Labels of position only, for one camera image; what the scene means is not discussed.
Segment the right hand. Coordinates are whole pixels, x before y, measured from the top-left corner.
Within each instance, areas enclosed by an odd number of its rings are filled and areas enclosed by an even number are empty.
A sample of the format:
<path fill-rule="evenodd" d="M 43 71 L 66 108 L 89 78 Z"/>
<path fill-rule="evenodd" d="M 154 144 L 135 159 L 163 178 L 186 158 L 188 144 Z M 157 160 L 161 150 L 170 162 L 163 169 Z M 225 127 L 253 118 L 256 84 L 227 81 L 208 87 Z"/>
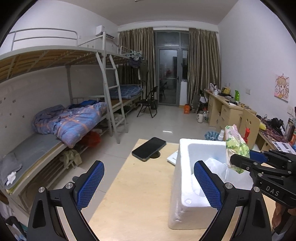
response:
<path fill-rule="evenodd" d="M 272 218 L 273 228 L 277 228 L 280 225 L 281 219 L 282 219 L 282 214 L 284 213 L 285 210 L 286 210 L 285 206 L 283 206 L 277 202 L 275 203 L 275 210 L 274 210 L 273 218 Z"/>

